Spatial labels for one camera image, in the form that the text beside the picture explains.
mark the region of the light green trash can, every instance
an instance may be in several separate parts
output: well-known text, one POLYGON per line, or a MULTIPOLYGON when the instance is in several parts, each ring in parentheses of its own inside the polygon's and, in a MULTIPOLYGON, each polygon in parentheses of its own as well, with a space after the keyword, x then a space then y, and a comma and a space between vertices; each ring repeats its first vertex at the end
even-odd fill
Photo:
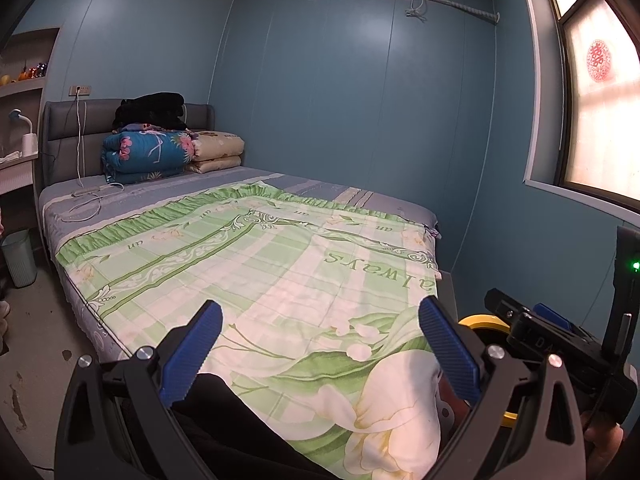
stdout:
POLYGON ((8 235, 0 246, 14 285, 18 288, 31 285, 36 280, 38 268, 33 261, 29 231, 18 231, 8 235))

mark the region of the window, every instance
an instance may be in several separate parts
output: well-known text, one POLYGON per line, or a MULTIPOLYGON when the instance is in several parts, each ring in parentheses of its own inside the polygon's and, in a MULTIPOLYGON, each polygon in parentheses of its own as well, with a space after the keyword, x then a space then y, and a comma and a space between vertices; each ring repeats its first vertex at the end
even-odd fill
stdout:
POLYGON ((640 60, 605 0, 554 0, 566 65, 558 184, 640 212, 640 60))

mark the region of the yellow bucket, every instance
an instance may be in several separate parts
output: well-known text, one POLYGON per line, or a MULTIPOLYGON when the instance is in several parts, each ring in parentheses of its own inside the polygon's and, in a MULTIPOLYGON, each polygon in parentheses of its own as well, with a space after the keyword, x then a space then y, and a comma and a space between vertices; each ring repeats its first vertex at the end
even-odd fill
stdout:
MULTIPOLYGON (((474 331, 484 328, 506 334, 509 333, 509 325, 499 317, 491 316, 490 314, 475 314, 473 316, 467 316, 464 319, 461 319, 458 324, 468 326, 474 331)), ((502 425, 505 428, 513 428, 517 418, 517 413, 504 412, 504 415, 502 416, 502 425)))

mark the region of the blue wall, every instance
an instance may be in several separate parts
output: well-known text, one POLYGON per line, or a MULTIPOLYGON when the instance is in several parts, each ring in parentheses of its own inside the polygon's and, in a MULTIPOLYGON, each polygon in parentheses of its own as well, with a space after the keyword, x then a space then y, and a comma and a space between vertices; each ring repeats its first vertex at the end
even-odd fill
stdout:
MULTIPOLYGON (((524 304, 545 303, 602 337, 623 221, 523 183, 534 99, 529 11, 526 0, 494 3, 500 12, 494 115, 478 202, 453 271, 458 311, 482 312, 484 294, 496 286, 524 304)), ((631 352, 636 367, 639 332, 631 352)))
MULTIPOLYGON (((493 11, 492 0, 456 0, 493 11)), ((408 0, 235 0, 210 103, 254 168, 426 206, 448 269, 478 187, 494 26, 408 0)))
POLYGON ((61 27, 45 99, 180 92, 205 103, 232 0, 36 0, 16 33, 61 27))

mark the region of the beige folded quilt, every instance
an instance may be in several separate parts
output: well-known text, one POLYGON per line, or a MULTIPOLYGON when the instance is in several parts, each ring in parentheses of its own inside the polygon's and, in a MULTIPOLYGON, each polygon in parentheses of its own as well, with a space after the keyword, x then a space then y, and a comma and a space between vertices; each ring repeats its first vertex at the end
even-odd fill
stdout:
POLYGON ((240 157, 224 156, 215 160, 201 160, 187 164, 186 170, 193 173, 209 173, 209 171, 226 170, 226 168, 234 168, 240 166, 240 157))
POLYGON ((241 155, 244 140, 234 134, 223 132, 199 132, 193 141, 193 160, 215 160, 226 156, 241 155))

